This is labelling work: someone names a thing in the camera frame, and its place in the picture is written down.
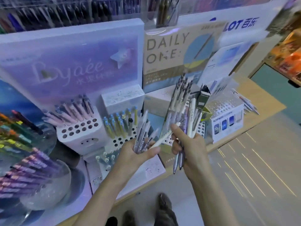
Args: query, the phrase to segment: wooden table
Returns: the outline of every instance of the wooden table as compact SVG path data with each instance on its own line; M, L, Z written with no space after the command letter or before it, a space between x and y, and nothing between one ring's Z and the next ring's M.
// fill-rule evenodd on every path
M244 133L247 130L258 125L260 122L264 121L265 119L275 115L276 113L278 113L286 108L284 104L280 103L276 98L274 98L269 93L267 93L265 90L260 88L251 79L247 79L247 81L245 83L241 84L237 91L252 101L252 103L258 108L258 112L260 115L257 115L253 112L247 113L244 116L243 128L239 129L238 131L232 133L231 135L218 141L215 144L208 144L207 145L208 152L211 152L211 151L223 146L224 144L228 143L229 141L240 136L242 133ZM144 188L172 175L172 171L173 171L172 169L173 169L172 166L167 167L166 172L163 175L158 176L157 178L149 181L148 183L144 184L143 186L139 187L138 189L133 190L129 194L118 199L115 202L115 205L118 205L120 202L134 197L137 192L140 192ZM78 214L63 221L62 223L58 224L58 226L71 226L75 222L77 217L78 217Z

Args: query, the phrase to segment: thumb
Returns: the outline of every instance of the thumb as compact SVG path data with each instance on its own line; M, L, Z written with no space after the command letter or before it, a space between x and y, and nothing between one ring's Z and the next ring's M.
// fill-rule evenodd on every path
M142 154L139 154L139 163L142 165L143 163L145 163L147 160L155 157L157 154L159 154L160 152L160 147L154 147L151 148L149 150L147 150L146 152L143 152Z
M190 141L190 137L188 137L183 131L182 129L176 125L176 124L171 124L170 125L171 131L173 132L173 134L183 143L183 144L187 144Z

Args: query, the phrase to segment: tiled floor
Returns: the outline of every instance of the tiled floor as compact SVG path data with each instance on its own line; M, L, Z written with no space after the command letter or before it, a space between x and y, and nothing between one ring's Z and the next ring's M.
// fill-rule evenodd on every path
M242 225L299 225L300 137L301 128L280 113L210 153L213 170ZM121 203L111 216L121 225L123 212L133 209L138 226L151 226L160 192L170 197L180 226L203 225L183 171Z

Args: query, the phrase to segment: star graphic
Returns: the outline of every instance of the star graphic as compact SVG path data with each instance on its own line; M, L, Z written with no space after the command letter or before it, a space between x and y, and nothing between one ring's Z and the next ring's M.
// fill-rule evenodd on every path
M117 61L118 69L124 64L129 63L131 59L131 49L121 48L117 53L110 57L112 60Z

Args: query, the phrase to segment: left hand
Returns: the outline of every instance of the left hand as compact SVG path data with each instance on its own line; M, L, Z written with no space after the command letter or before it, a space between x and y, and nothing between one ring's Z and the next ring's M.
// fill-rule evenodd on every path
M114 176L115 179L118 179L123 187L143 163L160 152L160 147L154 147L138 155L133 151L135 140L136 139L132 139L122 145L117 162L108 174ZM148 148L150 148L154 143L155 141L151 141Z

